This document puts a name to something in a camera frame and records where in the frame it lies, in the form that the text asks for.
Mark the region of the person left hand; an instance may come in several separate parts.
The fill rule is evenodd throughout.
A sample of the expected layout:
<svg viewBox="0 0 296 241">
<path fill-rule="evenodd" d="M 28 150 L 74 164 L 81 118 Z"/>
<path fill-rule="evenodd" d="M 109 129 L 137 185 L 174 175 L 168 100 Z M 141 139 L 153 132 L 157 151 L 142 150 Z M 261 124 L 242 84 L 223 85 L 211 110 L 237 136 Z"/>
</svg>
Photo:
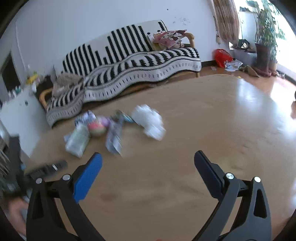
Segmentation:
<svg viewBox="0 0 296 241">
<path fill-rule="evenodd" d="M 8 220 L 14 229 L 24 237 L 26 236 L 26 222 L 22 215 L 22 210 L 27 210 L 29 204 L 22 198 L 16 198 L 8 203 Z"/>
</svg>

